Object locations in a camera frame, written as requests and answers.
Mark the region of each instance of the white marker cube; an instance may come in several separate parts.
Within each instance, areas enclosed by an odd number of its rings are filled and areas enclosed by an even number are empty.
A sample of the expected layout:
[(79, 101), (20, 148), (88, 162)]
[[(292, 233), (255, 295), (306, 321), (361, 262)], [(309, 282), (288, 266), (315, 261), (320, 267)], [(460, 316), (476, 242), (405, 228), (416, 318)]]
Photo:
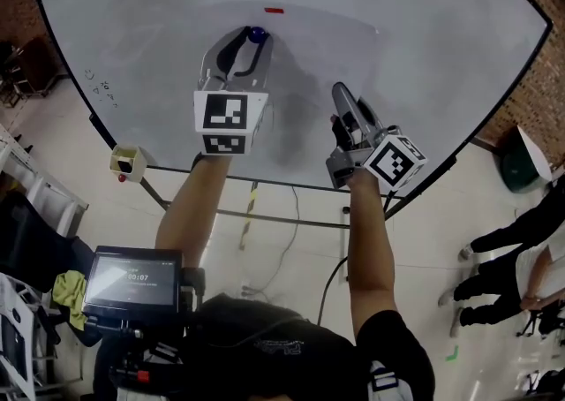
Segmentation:
[(427, 158), (406, 136), (389, 134), (371, 153), (363, 166), (397, 191), (427, 163)]
[(194, 92), (194, 125), (203, 155), (248, 155), (259, 129), (267, 93)]

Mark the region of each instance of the floor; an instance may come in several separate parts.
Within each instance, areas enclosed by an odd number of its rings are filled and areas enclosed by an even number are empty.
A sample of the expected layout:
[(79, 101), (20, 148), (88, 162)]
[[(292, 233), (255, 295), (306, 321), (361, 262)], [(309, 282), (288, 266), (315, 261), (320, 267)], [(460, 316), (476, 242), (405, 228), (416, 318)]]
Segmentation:
[[(0, 116), (12, 133), (23, 133), (22, 145), (34, 144), (33, 156), (53, 176), (89, 203), (79, 236), (95, 249), (100, 245), (152, 247), (163, 211), (136, 184), (118, 183), (108, 170), (109, 148), (88, 122), (89, 111), (69, 80), (60, 81), (45, 100), (30, 100)], [(184, 174), (148, 170), (147, 179), (164, 199), (171, 200)], [(229, 180), (221, 208), (245, 211), (251, 183)], [(347, 193), (297, 189), (300, 218), (340, 223)], [(471, 263), (460, 263), (458, 250), (471, 239), (512, 222), (534, 206), (540, 192), (515, 195), (508, 191), (493, 156), (469, 145), (458, 162), (437, 183), (387, 222), (395, 254), (395, 295), (401, 314), (426, 348), (436, 374), (436, 400), (500, 400), (519, 394), (524, 375), (535, 369), (563, 367), (554, 338), (516, 338), (526, 314), (497, 326), (463, 328), (449, 338), (454, 308), (437, 307), (438, 297), (466, 276)], [(260, 184), (257, 214), (296, 217), (290, 187)], [(261, 287), (274, 274), (294, 225), (252, 222), (239, 250), (245, 220), (218, 215), (203, 266), (207, 295), (237, 295), (242, 284)], [(269, 300), (293, 308), (315, 321), (323, 287), (344, 255), (348, 233), (337, 229), (299, 226), (280, 272), (268, 287)], [(352, 339), (348, 286), (342, 272), (333, 282), (323, 325)], [(492, 301), (477, 299), (474, 303)], [(68, 329), (60, 326), (57, 372), (78, 374), (83, 359), (84, 381), (72, 386), (87, 393), (92, 383), (95, 348), (80, 350)]]

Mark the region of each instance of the red object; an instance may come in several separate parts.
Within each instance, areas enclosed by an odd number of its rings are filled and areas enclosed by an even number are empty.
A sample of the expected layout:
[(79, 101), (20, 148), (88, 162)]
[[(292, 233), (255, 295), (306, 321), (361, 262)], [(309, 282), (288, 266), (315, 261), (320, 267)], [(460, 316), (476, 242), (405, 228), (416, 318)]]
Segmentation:
[(138, 382), (149, 383), (149, 372), (148, 371), (138, 371)]
[(265, 7), (267, 13), (284, 13), (284, 9), (276, 9), (274, 7)]

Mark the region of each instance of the green tape mark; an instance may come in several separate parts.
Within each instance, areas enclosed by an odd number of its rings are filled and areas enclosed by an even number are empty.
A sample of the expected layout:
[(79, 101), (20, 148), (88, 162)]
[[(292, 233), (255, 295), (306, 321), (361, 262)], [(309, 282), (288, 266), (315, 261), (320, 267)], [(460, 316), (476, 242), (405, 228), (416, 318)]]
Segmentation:
[(450, 362), (450, 361), (453, 361), (453, 360), (457, 360), (457, 356), (458, 356), (458, 355), (459, 355), (459, 345), (456, 344), (456, 349), (455, 349), (455, 351), (453, 352), (453, 355), (448, 355), (448, 356), (445, 358), (445, 361), (446, 361), (446, 362)]

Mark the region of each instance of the white shirt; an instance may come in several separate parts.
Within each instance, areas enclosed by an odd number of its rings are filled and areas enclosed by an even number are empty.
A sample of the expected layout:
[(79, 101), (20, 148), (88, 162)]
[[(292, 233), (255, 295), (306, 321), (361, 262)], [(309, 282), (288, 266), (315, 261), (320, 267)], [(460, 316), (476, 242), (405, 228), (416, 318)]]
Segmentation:
[(544, 299), (565, 288), (565, 222), (544, 243), (532, 249), (524, 250), (516, 260), (516, 283), (518, 292), (523, 298), (528, 291), (530, 273), (533, 265), (543, 250), (549, 247), (552, 264), (539, 287), (536, 296)]

